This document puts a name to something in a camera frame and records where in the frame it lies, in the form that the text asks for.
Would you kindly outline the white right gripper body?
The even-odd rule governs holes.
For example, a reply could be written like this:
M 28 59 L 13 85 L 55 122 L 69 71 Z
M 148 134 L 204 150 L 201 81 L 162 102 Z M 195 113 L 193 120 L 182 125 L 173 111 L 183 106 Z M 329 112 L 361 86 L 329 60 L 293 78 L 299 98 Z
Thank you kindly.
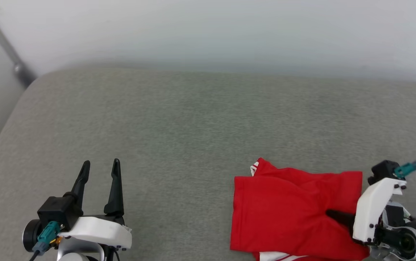
M 357 202 L 352 238 L 362 243 L 375 239 L 376 226 L 392 195 L 402 195 L 406 180 L 385 177 L 370 185 Z

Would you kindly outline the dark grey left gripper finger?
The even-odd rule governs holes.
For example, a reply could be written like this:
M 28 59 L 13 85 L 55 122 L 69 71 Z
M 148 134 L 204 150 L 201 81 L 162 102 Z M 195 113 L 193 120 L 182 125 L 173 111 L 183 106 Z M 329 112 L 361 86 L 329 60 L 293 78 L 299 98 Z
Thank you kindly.
M 104 207 L 104 213 L 106 215 L 122 217 L 125 213 L 122 193 L 122 175 L 120 160 L 117 158 L 115 158 L 113 162 L 111 177 L 112 184 L 108 202 Z
M 82 165 L 82 168 L 79 172 L 78 177 L 76 178 L 76 181 L 74 182 L 71 191 L 66 192 L 64 194 L 64 196 L 66 197 L 70 196 L 73 198 L 73 205 L 79 216 L 84 215 L 84 212 L 82 210 L 82 204 L 85 192 L 85 184 L 88 182 L 90 175 L 90 167 L 90 161 L 86 160 Z

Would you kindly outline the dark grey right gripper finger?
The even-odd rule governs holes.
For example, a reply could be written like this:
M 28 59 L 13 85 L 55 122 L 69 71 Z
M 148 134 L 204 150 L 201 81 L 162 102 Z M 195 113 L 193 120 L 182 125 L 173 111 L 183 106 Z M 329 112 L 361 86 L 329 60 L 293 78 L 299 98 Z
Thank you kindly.
M 353 233 L 355 214 L 328 209 L 326 215 L 345 226 L 349 233 Z

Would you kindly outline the red and white garment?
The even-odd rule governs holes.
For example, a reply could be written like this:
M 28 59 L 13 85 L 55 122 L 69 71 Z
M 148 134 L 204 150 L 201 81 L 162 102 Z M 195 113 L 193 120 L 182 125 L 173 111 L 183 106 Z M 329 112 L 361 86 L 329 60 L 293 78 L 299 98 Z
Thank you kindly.
M 369 248 L 328 210 L 355 214 L 361 171 L 312 174 L 264 158 L 233 179 L 230 249 L 256 261 L 363 261 Z

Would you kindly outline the grey metal wall pipe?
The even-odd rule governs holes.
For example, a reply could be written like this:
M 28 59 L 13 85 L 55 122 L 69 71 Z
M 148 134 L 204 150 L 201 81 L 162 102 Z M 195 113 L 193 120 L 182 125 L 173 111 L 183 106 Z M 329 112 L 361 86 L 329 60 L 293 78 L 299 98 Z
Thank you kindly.
M 18 81 L 28 88 L 33 81 L 36 80 L 35 74 L 26 66 L 22 61 L 17 51 L 13 48 L 5 34 L 0 29 L 0 46 L 4 52 L 8 55 L 9 59 L 13 63 L 13 73 Z

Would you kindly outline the grey fabric sofa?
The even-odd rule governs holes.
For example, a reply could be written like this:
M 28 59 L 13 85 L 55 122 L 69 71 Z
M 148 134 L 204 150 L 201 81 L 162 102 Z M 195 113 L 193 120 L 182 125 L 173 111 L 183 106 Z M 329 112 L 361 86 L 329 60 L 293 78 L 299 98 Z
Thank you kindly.
M 120 159 L 132 248 L 122 261 L 254 261 L 229 249 L 233 179 L 264 158 L 311 173 L 416 160 L 416 82 L 131 69 L 36 79 L 0 134 L 0 261 L 91 162 L 101 214 Z

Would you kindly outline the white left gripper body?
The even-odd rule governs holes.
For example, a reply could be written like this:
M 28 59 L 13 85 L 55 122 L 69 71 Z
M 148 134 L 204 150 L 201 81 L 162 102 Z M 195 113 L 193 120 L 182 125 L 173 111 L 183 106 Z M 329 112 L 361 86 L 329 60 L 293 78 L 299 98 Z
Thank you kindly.
M 123 217 L 83 216 L 74 226 L 59 234 L 62 240 L 59 251 L 95 251 L 100 245 L 114 248 L 131 248 L 131 229 L 125 225 Z

